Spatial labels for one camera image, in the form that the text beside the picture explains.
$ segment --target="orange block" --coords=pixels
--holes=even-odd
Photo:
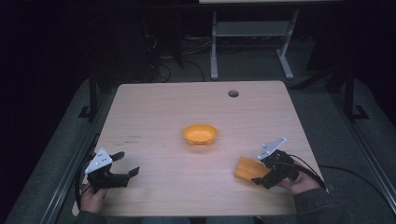
[[[246,157],[239,159],[233,176],[236,178],[251,182],[252,178],[263,177],[270,172],[270,169],[265,167],[261,162],[254,161]]]

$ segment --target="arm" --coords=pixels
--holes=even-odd
[[[295,181],[283,180],[278,185],[293,194],[297,210],[297,223],[352,223],[352,218],[347,209],[336,202],[335,199],[325,189],[322,189],[309,175],[299,172]]]
[[[106,219],[99,216],[98,213],[102,209],[107,189],[99,189],[94,193],[91,185],[86,185],[82,192],[81,210],[78,213],[76,224],[106,224]]]

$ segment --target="orange bowl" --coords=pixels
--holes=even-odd
[[[209,124],[192,124],[183,130],[183,137],[190,146],[211,146],[218,131]]]

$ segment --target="sleeve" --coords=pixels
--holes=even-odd
[[[75,224],[106,224],[106,219],[95,213],[79,211]]]
[[[299,224],[352,223],[347,209],[324,189],[311,189],[294,195]]]

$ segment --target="hand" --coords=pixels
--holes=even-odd
[[[81,195],[81,211],[99,213],[102,210],[107,189],[99,189],[96,193],[91,184],[87,184]]]
[[[297,161],[295,161],[294,164],[301,166]],[[296,180],[282,180],[277,185],[281,188],[287,189],[293,195],[303,193],[311,189],[320,189],[320,185],[316,180],[301,171],[298,171],[298,177]]]

